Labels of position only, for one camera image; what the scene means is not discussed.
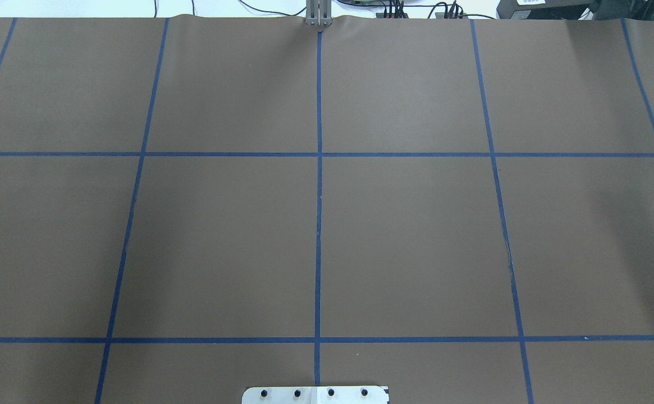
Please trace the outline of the aluminium frame post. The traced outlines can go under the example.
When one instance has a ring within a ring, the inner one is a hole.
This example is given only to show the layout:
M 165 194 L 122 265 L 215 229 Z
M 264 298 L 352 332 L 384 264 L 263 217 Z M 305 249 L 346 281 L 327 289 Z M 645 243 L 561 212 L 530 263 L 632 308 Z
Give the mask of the aluminium frame post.
M 307 26 L 332 25 L 332 1 L 306 0 L 304 21 Z

